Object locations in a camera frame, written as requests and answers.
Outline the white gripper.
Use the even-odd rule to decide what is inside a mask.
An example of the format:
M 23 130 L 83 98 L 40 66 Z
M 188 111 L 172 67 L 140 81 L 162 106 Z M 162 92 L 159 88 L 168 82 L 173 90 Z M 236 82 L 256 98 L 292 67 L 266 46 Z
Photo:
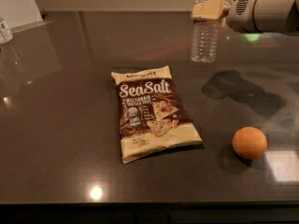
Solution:
M 231 0 L 226 16 L 226 24 L 234 31 L 242 34 L 261 34 L 265 28 L 264 0 Z M 193 6 L 194 20 L 212 20 L 221 18 L 224 0 L 207 0 Z

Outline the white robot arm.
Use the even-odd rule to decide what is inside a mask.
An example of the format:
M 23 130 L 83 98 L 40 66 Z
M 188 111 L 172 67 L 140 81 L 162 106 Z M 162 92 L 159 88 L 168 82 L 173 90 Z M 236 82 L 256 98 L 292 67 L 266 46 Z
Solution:
M 242 34 L 299 36 L 299 0 L 207 0 L 195 5 L 192 19 L 220 21 Z

